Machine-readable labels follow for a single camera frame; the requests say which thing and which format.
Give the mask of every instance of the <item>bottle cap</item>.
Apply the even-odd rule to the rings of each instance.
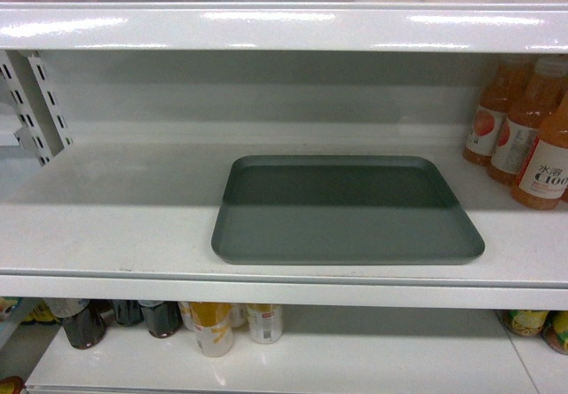
[[[562,57],[542,57],[536,62],[534,73],[546,77],[565,77],[568,75],[568,60]]]
[[[146,308],[152,308],[163,303],[163,301],[138,301],[138,303]]]

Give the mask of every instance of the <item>shelf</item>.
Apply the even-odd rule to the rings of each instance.
[[[278,342],[256,344],[241,328],[218,359],[202,356],[184,328],[160,340],[142,326],[110,327],[89,351],[74,350],[59,331],[28,390],[537,392],[490,311],[287,307],[284,319]]]
[[[19,376],[26,381],[58,329],[56,325],[18,326],[10,340],[0,349],[0,379]]]
[[[539,394],[557,394],[559,387],[566,386],[568,376],[559,369],[566,369],[568,356],[551,350],[540,336],[522,338],[509,334],[509,337]]]
[[[568,0],[2,0],[0,20],[0,49],[568,50]]]
[[[20,146],[0,146],[0,200],[8,197],[40,168],[39,161],[32,152]]]
[[[225,181],[248,154],[411,154],[434,162],[485,240],[470,264],[230,265],[210,246]],[[568,205],[526,209],[442,146],[88,145],[0,205],[0,291],[396,307],[563,309]]]

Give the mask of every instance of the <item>gray tray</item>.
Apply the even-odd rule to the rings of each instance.
[[[412,156],[247,156],[212,247],[230,264],[465,264],[485,244],[433,163]]]

